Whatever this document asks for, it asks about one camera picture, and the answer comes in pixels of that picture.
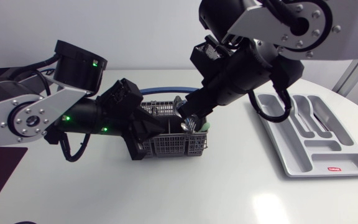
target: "cutlery tray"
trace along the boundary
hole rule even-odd
[[[262,123],[289,177],[358,175],[358,145],[327,104],[315,95],[292,95],[290,117]],[[257,94],[264,113],[284,113],[281,100]]]

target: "white tabletop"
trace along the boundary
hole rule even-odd
[[[121,78],[140,89],[201,87],[202,80],[196,70],[107,71],[99,93]],[[357,105],[305,80],[289,92],[322,97],[358,143]],[[122,138],[91,136],[83,157],[70,163],[60,146],[25,144],[0,193],[0,223],[358,223],[358,177],[287,177],[247,96],[216,108],[208,121],[201,157],[132,161]],[[71,147],[82,137],[71,134]]]

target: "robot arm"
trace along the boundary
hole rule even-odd
[[[90,134],[104,134],[122,136],[132,159],[142,159],[147,152],[141,143],[163,128],[140,107],[143,96],[137,86],[124,78],[95,100],[89,99],[99,90],[107,61],[60,40],[55,52],[44,62],[7,71],[0,68],[0,146],[45,138],[50,144],[60,143],[66,160],[75,162]],[[34,75],[56,61],[53,78]],[[39,77],[45,86],[34,85],[41,83]],[[58,87],[56,93],[50,93],[50,84]],[[46,97],[39,95],[44,88]],[[74,156],[66,132],[86,134]]]
[[[283,121],[291,108],[286,89],[303,71],[300,60],[358,58],[358,1],[203,0],[199,14],[217,40],[207,36],[193,49],[203,87],[186,96],[178,109],[183,117],[202,118],[248,93],[259,115]],[[253,94],[269,80],[285,104],[276,118],[263,113]]]
[[[203,0],[199,13],[216,39],[207,36],[193,49],[190,59],[204,77],[203,87],[178,108],[183,118],[204,118],[216,106],[249,94],[259,115],[283,121],[291,110],[287,88],[303,72],[300,60],[358,58],[358,0]],[[62,41],[55,52],[44,62],[0,72],[0,146],[44,137],[60,143],[73,162],[90,134],[106,134],[122,136],[132,159],[142,159],[141,142],[163,129],[139,106],[143,97],[136,85],[122,79],[91,100],[107,61]],[[38,72],[56,61],[54,78]],[[264,114],[256,103],[253,89],[269,80],[285,104],[281,116]],[[52,83],[58,91],[40,96]],[[86,134],[74,156],[66,132]]]

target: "red label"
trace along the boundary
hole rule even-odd
[[[329,171],[342,171],[341,168],[338,167],[328,167]]]

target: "gray plastic basket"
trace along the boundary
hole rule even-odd
[[[183,122],[175,115],[172,101],[143,102],[141,107],[152,114],[165,126],[166,133],[160,134],[143,143],[147,150],[145,158],[151,157],[180,157],[200,156],[207,148],[207,131],[187,134],[180,127]]]

